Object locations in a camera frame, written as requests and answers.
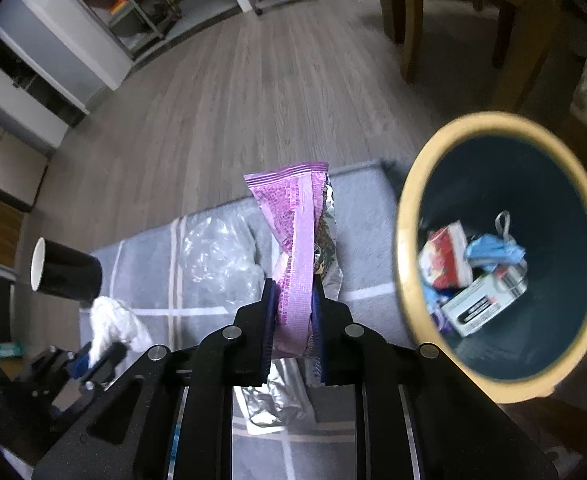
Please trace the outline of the green white medicine box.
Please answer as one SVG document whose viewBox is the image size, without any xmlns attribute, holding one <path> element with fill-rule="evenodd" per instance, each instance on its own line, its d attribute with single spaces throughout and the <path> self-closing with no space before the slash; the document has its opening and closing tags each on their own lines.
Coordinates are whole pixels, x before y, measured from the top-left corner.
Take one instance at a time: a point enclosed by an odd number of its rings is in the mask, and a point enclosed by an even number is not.
<svg viewBox="0 0 587 480">
<path fill-rule="evenodd" d="M 489 323 L 528 289 L 525 263 L 498 266 L 493 273 L 480 276 L 469 287 L 449 300 L 442 312 L 459 336 L 465 338 Z"/>
</svg>

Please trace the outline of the wooden chair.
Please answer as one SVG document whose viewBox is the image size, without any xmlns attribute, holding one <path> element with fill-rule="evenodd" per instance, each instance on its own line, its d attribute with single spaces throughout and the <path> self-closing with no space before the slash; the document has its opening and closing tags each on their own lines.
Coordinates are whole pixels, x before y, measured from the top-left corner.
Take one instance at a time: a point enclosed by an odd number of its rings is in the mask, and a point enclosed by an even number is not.
<svg viewBox="0 0 587 480">
<path fill-rule="evenodd" d="M 387 37 L 401 48 L 400 73 L 416 77 L 423 39 L 423 14 L 478 18 L 484 8 L 496 15 L 492 65 L 501 73 L 492 110 L 513 112 L 522 104 L 542 68 L 561 21 L 561 0 L 380 0 Z"/>
</svg>

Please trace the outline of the clear plastic bag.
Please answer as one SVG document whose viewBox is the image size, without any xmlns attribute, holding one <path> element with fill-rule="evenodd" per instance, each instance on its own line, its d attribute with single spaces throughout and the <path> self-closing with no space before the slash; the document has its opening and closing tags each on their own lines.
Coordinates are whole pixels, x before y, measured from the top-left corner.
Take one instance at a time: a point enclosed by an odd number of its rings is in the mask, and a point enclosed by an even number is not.
<svg viewBox="0 0 587 480">
<path fill-rule="evenodd" d="M 181 269 L 187 307 L 229 314 L 258 301 L 266 279 L 256 240 L 237 212 L 205 218 L 186 234 Z"/>
</svg>

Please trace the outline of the silver foil blister tray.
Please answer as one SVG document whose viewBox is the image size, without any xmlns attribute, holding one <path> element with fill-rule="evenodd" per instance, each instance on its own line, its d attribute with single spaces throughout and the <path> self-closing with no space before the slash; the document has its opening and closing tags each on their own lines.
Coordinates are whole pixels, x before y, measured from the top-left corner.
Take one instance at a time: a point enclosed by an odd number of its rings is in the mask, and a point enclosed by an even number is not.
<svg viewBox="0 0 587 480">
<path fill-rule="evenodd" d="M 251 436 L 277 434 L 316 422 L 296 359 L 273 360 L 263 385 L 235 387 L 234 394 Z"/>
</svg>

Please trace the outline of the teal bin yellow rim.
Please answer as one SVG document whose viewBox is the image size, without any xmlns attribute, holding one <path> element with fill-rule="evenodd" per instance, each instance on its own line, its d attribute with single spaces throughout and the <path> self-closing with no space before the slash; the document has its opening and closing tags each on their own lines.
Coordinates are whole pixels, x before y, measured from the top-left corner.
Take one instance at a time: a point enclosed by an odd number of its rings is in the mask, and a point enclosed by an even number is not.
<svg viewBox="0 0 587 480">
<path fill-rule="evenodd" d="M 587 173 L 536 122 L 442 127 L 404 182 L 395 261 L 414 340 L 497 403 L 547 396 L 587 352 Z"/>
</svg>

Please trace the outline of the white tissue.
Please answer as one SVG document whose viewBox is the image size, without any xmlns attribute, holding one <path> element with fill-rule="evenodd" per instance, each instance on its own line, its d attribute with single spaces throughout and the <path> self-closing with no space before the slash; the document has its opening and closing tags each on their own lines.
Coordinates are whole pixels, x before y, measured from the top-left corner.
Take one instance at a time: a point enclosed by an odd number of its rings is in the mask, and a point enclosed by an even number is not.
<svg viewBox="0 0 587 480">
<path fill-rule="evenodd" d="M 113 344 L 124 344 L 126 349 L 144 352 L 154 342 L 148 328 L 138 316 L 119 300 L 97 297 L 90 310 L 93 339 L 88 351 L 88 365 L 93 367 L 106 356 Z"/>
</svg>

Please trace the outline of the purple snack wrapper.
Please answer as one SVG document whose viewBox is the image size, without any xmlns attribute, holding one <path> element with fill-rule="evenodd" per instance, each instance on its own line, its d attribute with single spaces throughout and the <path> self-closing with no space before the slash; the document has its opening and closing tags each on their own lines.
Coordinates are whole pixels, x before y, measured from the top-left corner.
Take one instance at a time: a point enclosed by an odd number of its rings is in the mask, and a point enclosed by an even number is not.
<svg viewBox="0 0 587 480">
<path fill-rule="evenodd" d="M 314 278 L 335 294 L 342 280 L 328 164 L 300 162 L 247 174 L 245 182 L 280 248 L 273 270 L 278 288 L 274 354 L 308 356 L 313 350 Z"/>
</svg>

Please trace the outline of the black mug white inside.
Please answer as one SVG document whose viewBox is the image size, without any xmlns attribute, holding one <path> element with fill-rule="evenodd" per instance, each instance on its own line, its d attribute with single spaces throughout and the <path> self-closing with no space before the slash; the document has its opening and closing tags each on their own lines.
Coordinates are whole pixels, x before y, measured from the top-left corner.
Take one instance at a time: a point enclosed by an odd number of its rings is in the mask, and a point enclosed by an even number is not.
<svg viewBox="0 0 587 480">
<path fill-rule="evenodd" d="M 44 237 L 36 242 L 30 266 L 34 292 L 92 304 L 102 281 L 102 265 L 94 256 Z"/>
</svg>

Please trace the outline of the blue face mask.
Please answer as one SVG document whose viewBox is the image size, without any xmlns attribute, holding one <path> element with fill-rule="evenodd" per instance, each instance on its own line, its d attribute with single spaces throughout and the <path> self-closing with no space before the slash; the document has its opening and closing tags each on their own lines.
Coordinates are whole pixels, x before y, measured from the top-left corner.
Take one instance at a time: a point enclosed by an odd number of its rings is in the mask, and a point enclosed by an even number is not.
<svg viewBox="0 0 587 480">
<path fill-rule="evenodd" d="M 457 293 L 456 289 L 436 289 L 429 284 L 421 284 L 423 298 L 425 298 L 427 309 L 432 312 L 442 308 Z"/>
</svg>

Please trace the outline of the blue glove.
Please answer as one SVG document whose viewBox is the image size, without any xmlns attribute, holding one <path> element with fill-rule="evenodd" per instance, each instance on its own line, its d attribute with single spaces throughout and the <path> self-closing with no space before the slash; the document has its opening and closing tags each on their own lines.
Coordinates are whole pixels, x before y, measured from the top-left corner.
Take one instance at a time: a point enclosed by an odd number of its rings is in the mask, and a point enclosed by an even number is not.
<svg viewBox="0 0 587 480">
<path fill-rule="evenodd" d="M 525 258 L 525 248 L 514 240 L 483 234 L 467 245 L 465 258 L 471 266 L 512 266 Z"/>
</svg>

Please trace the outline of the red floral paper bowl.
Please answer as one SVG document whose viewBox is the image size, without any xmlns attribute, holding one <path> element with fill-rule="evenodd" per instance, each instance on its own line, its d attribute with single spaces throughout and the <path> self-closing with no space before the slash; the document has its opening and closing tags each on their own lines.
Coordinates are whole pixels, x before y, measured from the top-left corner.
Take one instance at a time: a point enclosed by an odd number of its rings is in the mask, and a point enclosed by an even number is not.
<svg viewBox="0 0 587 480">
<path fill-rule="evenodd" d="M 435 289 L 465 288 L 473 281 L 466 259 L 467 237 L 461 222 L 431 232 L 418 256 L 421 278 Z"/>
</svg>

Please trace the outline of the white refrigerator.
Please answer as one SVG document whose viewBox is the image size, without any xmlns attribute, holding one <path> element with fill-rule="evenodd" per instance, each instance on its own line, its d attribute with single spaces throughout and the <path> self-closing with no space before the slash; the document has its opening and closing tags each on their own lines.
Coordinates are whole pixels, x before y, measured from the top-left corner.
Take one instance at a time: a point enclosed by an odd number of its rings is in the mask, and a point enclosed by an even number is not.
<svg viewBox="0 0 587 480">
<path fill-rule="evenodd" d="M 0 196 L 27 211 L 36 202 L 48 165 L 45 155 L 0 126 Z"/>
</svg>

